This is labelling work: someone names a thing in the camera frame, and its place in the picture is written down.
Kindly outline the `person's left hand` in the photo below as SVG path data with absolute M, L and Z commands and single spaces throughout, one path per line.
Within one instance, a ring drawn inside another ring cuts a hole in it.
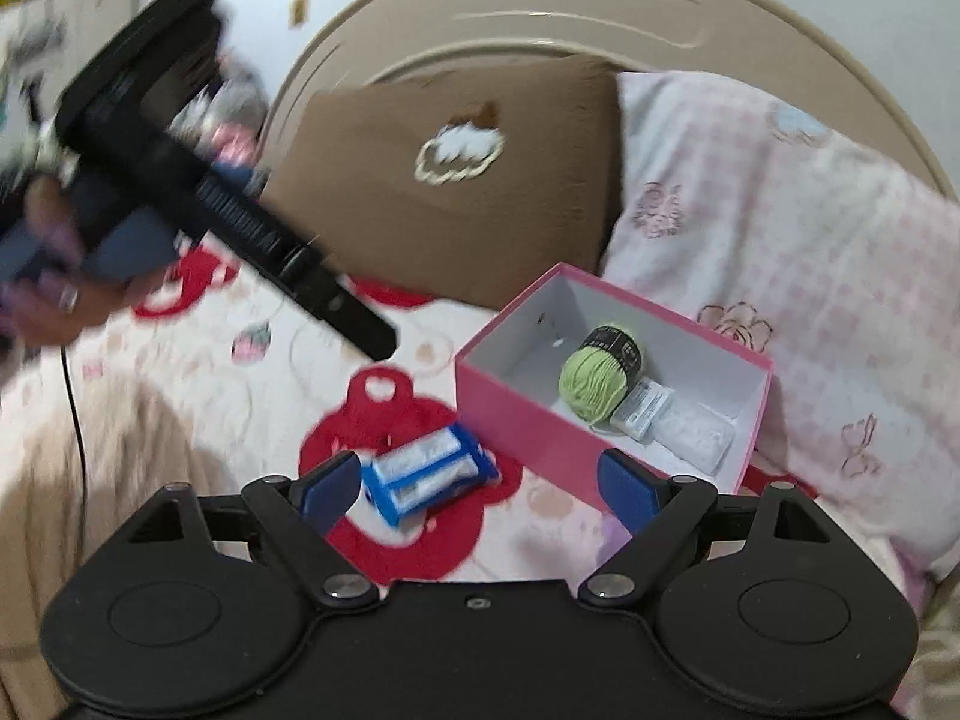
M 166 283 L 166 266 L 124 281 L 88 277 L 73 211 L 55 177 L 32 177 L 23 197 L 25 225 L 53 263 L 36 280 L 3 281 L 2 338 L 28 348 L 70 346 Z

